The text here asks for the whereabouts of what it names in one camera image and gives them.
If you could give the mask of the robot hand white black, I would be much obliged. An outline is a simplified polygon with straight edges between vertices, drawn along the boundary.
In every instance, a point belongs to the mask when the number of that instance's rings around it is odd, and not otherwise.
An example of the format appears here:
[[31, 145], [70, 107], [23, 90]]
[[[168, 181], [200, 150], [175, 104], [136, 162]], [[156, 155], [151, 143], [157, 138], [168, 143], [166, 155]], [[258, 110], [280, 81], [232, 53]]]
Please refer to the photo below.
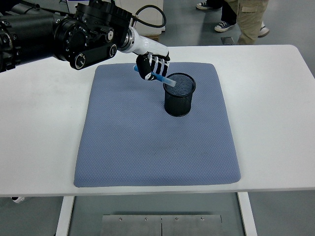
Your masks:
[[148, 81], [155, 80], [156, 78], [152, 73], [156, 62], [156, 73], [166, 76], [170, 63], [168, 48], [154, 40], [140, 36], [135, 30], [134, 35], [132, 52], [138, 55], [136, 66], [140, 77]]

